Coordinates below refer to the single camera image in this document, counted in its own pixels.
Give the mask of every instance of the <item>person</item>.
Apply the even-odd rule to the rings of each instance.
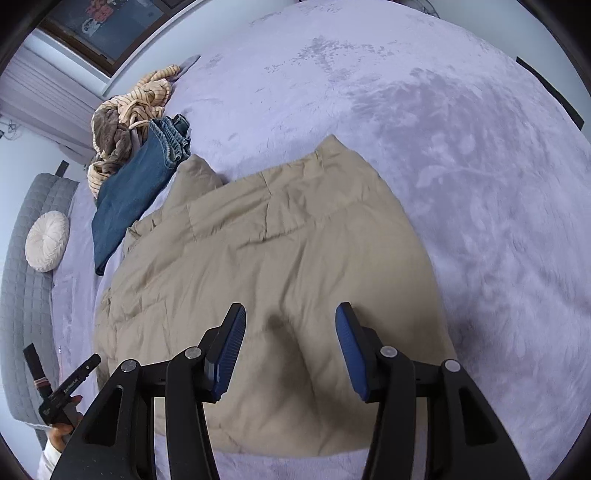
[[[82,401],[81,395],[72,397],[72,403],[78,405]],[[78,412],[76,419],[76,425],[78,425],[84,415]],[[64,437],[69,435],[74,430],[72,425],[66,425],[64,423],[56,423],[51,426],[51,430],[47,432],[47,443],[45,449],[41,454],[41,460],[39,461],[39,469],[37,470],[37,480],[50,480],[51,474],[56,467],[57,461],[60,459],[61,453],[66,448],[66,442]]]

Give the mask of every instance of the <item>metal screw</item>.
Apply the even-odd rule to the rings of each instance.
[[[396,350],[393,346],[383,346],[379,349],[379,353],[386,358],[394,358],[398,355],[398,350]]]
[[[445,368],[447,368],[450,372],[457,373],[461,370],[462,366],[456,362],[455,360],[446,360],[444,363]]]
[[[185,356],[188,359],[199,358],[201,356],[201,349],[198,346],[190,346],[185,350]]]
[[[128,373],[135,370],[135,367],[137,366],[138,364],[135,360],[126,360],[121,364],[121,370],[123,370],[125,373]]]

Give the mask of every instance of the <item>pillow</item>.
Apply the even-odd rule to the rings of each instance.
[[[25,242],[25,257],[39,272],[56,268],[66,251],[70,235],[68,217],[58,211],[41,215],[33,224]]]

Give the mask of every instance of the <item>gray quilted headboard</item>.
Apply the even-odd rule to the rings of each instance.
[[[30,424],[43,424],[41,403],[25,363],[22,349],[31,342],[46,376],[57,385],[59,366],[51,327],[52,273],[33,270],[25,259],[25,240],[35,220],[58,210],[68,215],[78,182],[48,173],[37,175],[17,217],[8,245],[0,287],[0,367],[12,416]]]

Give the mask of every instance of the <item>blue jeans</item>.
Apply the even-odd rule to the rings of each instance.
[[[152,204],[178,165],[189,155],[189,124],[182,115],[150,121],[148,139],[136,155],[104,181],[92,219],[95,271],[105,273],[108,259],[127,229]]]

